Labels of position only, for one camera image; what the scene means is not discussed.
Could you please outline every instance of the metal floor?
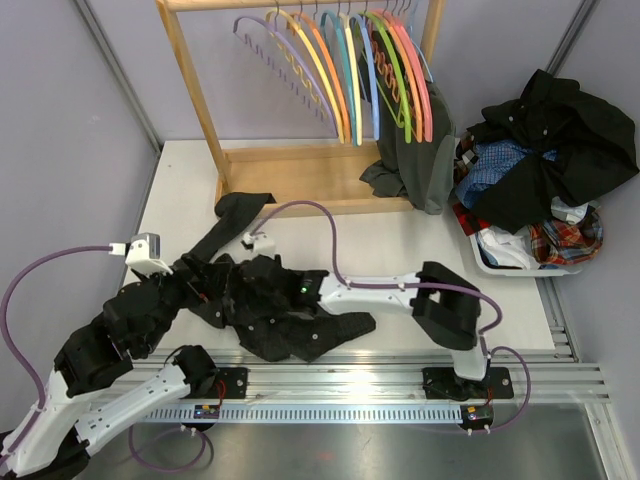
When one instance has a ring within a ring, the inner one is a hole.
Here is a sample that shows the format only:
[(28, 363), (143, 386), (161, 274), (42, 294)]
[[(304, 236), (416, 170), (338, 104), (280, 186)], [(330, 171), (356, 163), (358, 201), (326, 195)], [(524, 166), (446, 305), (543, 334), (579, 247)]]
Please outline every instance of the metal floor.
[[(496, 423), (515, 407), (498, 405)], [(143, 446), (167, 425), (136, 426)], [(209, 431), (215, 459), (205, 457), (174, 478), (211, 480), (596, 480), (605, 479), (587, 415), (580, 405), (533, 405), (503, 432), (467, 438), (452, 426), (242, 425)], [(200, 442), (187, 434), (164, 438), (143, 457), (163, 467), (187, 463)], [(120, 435), (91, 462), (82, 479), (164, 477), (128, 456)]]

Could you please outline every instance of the gray wall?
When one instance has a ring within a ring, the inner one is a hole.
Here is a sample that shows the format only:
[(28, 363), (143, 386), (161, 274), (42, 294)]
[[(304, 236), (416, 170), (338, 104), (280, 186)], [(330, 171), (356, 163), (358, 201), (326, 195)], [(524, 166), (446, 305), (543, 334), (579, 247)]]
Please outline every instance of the gray wall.
[[(428, 3), (419, 2), (414, 39)], [(433, 61), (458, 127), (480, 121), (480, 109), (516, 96), (544, 68), (579, 0), (449, 0)], [(202, 138), (162, 22), (152, 0), (91, 0), (129, 80), (161, 138)], [(369, 4), (384, 7), (385, 2)], [(312, 14), (315, 8), (305, 7)], [(264, 16), (264, 10), (243, 10)], [(280, 80), (231, 33), (240, 11), (180, 14), (221, 138), (327, 136)], [(241, 24), (268, 43), (260, 28)]]
[[(0, 291), (31, 261), (130, 237), (154, 154), (69, 0), (0, 2)], [(68, 335), (113, 295), (122, 260), (61, 259), (32, 273), (10, 330), (48, 374)], [(36, 400), (0, 346), (0, 431)]]
[[(560, 72), (640, 121), (640, 3), (601, 2)], [(636, 130), (636, 146), (640, 133)], [(640, 472), (640, 178), (602, 199), (605, 243), (583, 273), (557, 282), (585, 360), (600, 363)]]

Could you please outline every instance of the blue shirt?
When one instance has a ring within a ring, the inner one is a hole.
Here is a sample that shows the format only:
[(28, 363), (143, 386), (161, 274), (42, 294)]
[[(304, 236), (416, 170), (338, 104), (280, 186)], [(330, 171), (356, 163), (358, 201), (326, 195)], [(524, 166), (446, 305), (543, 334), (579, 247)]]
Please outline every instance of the blue shirt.
[[(465, 207), (471, 209), (485, 190), (498, 183), (520, 160), (534, 152), (535, 150), (524, 148), (513, 140), (478, 143), (478, 161), (456, 187), (456, 196)], [(542, 156), (554, 162), (557, 153), (557, 150), (549, 150)]]

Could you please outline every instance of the white table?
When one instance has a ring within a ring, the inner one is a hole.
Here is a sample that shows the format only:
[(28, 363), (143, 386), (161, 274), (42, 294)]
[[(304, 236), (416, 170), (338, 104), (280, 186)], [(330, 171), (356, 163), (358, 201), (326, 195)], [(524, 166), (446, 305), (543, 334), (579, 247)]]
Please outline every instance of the white table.
[[(224, 148), (293, 144), (294, 141), (227, 141)], [(217, 172), (207, 144), (200, 140), (165, 144), (140, 226), (161, 236), (162, 258), (172, 263), (188, 251), (217, 221), (214, 213)], [(419, 271), (428, 260), (441, 262), (494, 298), (504, 321), (488, 336), (489, 346), (508, 345), (523, 353), (548, 353), (554, 343), (535, 280), (496, 278), (474, 263), (468, 239), (453, 212), (430, 216), (419, 211), (339, 215), (338, 261), (351, 275), (395, 275)], [(331, 233), (324, 217), (274, 219), (264, 231), (276, 240), (283, 265), (296, 269), (330, 269)], [(233, 255), (241, 248), (225, 248)], [(129, 273), (125, 283), (135, 281)], [(439, 353), (410, 316), (376, 315), (374, 332), (347, 342), (332, 352), (345, 355), (422, 355)], [(482, 305), (480, 325), (495, 319)], [(247, 352), (232, 328), (215, 329), (189, 311), (179, 313), (159, 348), (198, 343), (225, 353)]]

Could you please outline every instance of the black shirt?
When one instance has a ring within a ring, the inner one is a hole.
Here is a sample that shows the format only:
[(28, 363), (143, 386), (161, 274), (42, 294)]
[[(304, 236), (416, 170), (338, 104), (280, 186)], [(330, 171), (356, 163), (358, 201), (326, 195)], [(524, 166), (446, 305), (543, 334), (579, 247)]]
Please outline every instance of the black shirt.
[[(638, 173), (633, 120), (575, 80), (538, 70), (519, 99), (486, 107), (482, 116), (485, 122), (469, 128), (476, 142), (510, 138), (535, 150), (471, 209), (512, 233), (550, 218), (556, 196), (582, 205)], [(554, 148), (557, 160), (545, 161), (541, 154)]]

